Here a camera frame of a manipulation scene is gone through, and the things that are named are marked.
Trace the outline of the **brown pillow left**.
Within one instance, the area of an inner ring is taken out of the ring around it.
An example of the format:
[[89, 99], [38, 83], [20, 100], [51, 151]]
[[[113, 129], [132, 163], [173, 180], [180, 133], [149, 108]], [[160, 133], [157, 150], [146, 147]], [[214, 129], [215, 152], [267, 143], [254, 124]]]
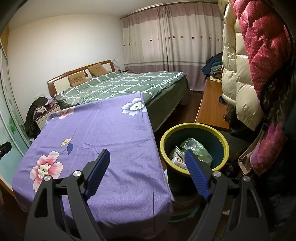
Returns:
[[71, 87], [77, 87], [88, 81], [83, 71], [75, 73], [73, 75], [69, 75], [67, 77]]

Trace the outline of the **wooden low cabinet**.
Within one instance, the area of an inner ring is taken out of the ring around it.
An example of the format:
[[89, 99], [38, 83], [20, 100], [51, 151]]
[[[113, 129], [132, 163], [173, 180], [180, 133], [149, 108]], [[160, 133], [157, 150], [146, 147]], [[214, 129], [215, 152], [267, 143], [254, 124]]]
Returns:
[[226, 113], [227, 106], [220, 103], [219, 97], [221, 95], [221, 82], [212, 81], [207, 78], [204, 94], [195, 120], [196, 123], [202, 123], [221, 131], [228, 131], [229, 123], [223, 117]]

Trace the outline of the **purple floral tablecloth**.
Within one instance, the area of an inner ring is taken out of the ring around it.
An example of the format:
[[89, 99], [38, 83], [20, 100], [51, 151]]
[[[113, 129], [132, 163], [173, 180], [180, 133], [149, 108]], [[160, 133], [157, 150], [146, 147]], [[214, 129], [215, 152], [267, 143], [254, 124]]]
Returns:
[[150, 239], [173, 208], [142, 93], [81, 104], [50, 116], [12, 180], [18, 205], [29, 211], [45, 175], [68, 177], [103, 149], [110, 163], [88, 205], [106, 238]]

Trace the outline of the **sliding wardrobe door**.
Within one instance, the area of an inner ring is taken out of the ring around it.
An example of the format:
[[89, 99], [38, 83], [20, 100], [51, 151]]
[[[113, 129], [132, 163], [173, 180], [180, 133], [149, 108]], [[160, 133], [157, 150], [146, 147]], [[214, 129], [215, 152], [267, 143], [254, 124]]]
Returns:
[[1, 144], [6, 142], [11, 144], [11, 150], [1, 157], [1, 185], [13, 193], [13, 176], [31, 142], [26, 136], [24, 122], [16, 105], [8, 60], [1, 47]]

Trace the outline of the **white nightstand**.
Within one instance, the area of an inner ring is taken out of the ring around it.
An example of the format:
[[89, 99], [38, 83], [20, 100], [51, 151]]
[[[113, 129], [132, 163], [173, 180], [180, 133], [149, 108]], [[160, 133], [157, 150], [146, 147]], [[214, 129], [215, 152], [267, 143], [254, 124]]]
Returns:
[[54, 106], [52, 106], [48, 111], [46, 111], [45, 113], [43, 113], [40, 117], [38, 117], [35, 122], [37, 123], [38, 127], [40, 130], [43, 130], [44, 126], [45, 126], [45, 122], [48, 118], [48, 116], [52, 113], [57, 112], [58, 110], [60, 110], [60, 106], [58, 104], [55, 104]]

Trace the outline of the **pink floral fabric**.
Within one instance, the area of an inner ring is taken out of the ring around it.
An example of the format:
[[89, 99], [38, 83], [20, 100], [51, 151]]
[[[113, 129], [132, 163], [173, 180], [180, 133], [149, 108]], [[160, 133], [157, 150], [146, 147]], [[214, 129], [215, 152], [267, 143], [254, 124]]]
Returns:
[[267, 135], [255, 147], [250, 157], [250, 164], [257, 175], [267, 171], [281, 152], [285, 142], [283, 123], [272, 123]]

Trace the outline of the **white cosmetic tube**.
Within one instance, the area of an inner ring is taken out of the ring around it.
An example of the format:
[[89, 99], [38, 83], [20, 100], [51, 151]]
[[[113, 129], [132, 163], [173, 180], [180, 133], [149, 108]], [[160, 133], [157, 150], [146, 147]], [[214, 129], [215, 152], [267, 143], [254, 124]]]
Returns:
[[174, 157], [178, 158], [182, 162], [185, 159], [185, 154], [177, 146], [175, 146], [169, 155], [170, 159], [173, 159]]

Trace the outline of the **pile of folded clothes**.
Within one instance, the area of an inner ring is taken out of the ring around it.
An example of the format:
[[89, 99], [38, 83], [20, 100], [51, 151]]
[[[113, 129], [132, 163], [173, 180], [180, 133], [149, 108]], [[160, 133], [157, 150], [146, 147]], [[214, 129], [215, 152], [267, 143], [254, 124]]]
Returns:
[[222, 52], [212, 56], [206, 61], [206, 64], [202, 67], [202, 72], [205, 78], [209, 76], [215, 76], [222, 68]]

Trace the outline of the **wooden headboard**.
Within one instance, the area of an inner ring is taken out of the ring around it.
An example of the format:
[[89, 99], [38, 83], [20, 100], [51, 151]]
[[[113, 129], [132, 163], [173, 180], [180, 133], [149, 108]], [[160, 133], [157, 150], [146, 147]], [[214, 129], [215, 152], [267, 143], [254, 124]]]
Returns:
[[107, 72], [115, 72], [115, 67], [111, 60], [93, 63], [87, 66], [80, 67], [78, 69], [74, 69], [72, 71], [65, 72], [47, 81], [49, 95], [51, 97], [54, 97], [55, 94], [72, 87], [68, 78], [69, 76], [70, 76], [70, 79], [73, 79], [73, 75], [75, 77], [77, 76], [81, 77], [83, 75], [84, 76], [83, 79], [89, 80], [93, 76], [91, 75], [91, 72], [89, 72], [89, 68], [97, 64], [101, 64], [101, 66], [105, 68]]

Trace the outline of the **white pill bottle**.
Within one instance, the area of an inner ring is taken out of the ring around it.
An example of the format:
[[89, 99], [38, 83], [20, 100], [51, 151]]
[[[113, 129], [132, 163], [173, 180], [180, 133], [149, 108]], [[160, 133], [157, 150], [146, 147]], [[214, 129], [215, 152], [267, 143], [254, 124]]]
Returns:
[[187, 166], [186, 166], [185, 162], [182, 159], [180, 159], [179, 157], [173, 157], [171, 162], [174, 165], [176, 165], [184, 170], [187, 170]]

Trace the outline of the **green capped plastic bottle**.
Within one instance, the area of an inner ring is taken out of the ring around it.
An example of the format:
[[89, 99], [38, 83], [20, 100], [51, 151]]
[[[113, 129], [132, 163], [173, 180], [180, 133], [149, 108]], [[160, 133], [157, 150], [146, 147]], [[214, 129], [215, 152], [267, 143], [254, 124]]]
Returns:
[[204, 148], [204, 146], [194, 138], [188, 138], [180, 145], [182, 151], [192, 150], [194, 155], [199, 161], [207, 163], [209, 166], [212, 164], [212, 156]]

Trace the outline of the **yellow rimmed dark trash bin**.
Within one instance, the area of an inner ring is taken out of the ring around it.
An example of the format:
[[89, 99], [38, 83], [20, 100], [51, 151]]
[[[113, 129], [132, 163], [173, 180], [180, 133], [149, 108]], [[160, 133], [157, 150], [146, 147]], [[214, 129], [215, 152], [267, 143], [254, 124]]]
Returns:
[[159, 147], [173, 202], [185, 206], [198, 198], [225, 201], [227, 178], [219, 172], [230, 149], [218, 130], [200, 123], [180, 124], [164, 133]]

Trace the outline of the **pink white curtain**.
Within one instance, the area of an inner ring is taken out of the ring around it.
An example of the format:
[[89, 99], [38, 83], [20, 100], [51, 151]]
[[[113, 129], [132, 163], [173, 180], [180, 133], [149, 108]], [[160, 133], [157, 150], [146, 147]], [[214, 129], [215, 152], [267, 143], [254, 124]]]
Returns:
[[189, 89], [203, 91], [207, 60], [223, 50], [223, 16], [205, 2], [166, 4], [121, 19], [125, 69], [182, 71]]

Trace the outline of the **brown pillow right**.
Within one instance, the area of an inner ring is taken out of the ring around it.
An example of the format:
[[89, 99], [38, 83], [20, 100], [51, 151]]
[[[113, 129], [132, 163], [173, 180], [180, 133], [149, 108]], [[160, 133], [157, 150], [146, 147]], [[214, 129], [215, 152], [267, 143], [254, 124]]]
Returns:
[[87, 68], [92, 76], [100, 77], [109, 73], [100, 63]]

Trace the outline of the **red dotted quilted jacket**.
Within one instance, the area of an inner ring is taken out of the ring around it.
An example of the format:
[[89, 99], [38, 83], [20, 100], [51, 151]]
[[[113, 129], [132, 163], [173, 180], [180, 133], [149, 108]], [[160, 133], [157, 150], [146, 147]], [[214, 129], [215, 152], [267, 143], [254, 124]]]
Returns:
[[257, 96], [290, 56], [290, 36], [277, 12], [265, 1], [232, 1], [247, 52]]

